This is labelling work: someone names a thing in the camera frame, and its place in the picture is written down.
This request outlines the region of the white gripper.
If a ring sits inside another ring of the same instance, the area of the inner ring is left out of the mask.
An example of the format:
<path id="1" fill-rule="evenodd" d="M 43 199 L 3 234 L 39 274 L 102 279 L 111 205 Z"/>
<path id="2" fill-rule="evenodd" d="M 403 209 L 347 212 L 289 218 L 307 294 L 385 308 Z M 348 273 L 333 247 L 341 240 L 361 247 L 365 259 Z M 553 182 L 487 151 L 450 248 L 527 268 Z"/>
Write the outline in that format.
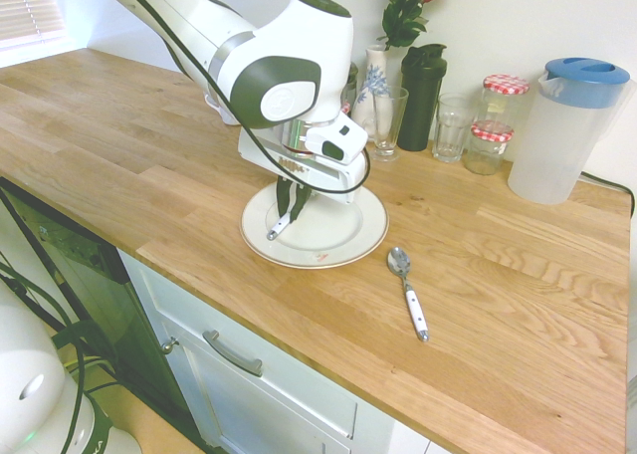
<path id="1" fill-rule="evenodd" d="M 279 217 L 283 217 L 290 206 L 290 190 L 293 182 L 281 169 L 281 166 L 294 175 L 301 182 L 318 188 L 318 194 L 331 198 L 339 203 L 349 204 L 354 201 L 358 191 L 356 185 L 363 181 L 368 172 L 363 153 L 358 155 L 349 165 L 339 164 L 321 155 L 310 153 L 300 155 L 293 153 L 281 144 L 284 134 L 282 125 L 274 128 L 254 129 L 253 135 L 268 155 L 271 161 L 258 145 L 250 138 L 248 132 L 242 128 L 239 135 L 238 150 L 241 156 L 269 170 L 279 177 L 276 182 L 276 202 Z M 312 190 L 306 185 L 296 184 L 295 203 L 290 210 L 290 222 L 294 223 L 310 199 Z"/>

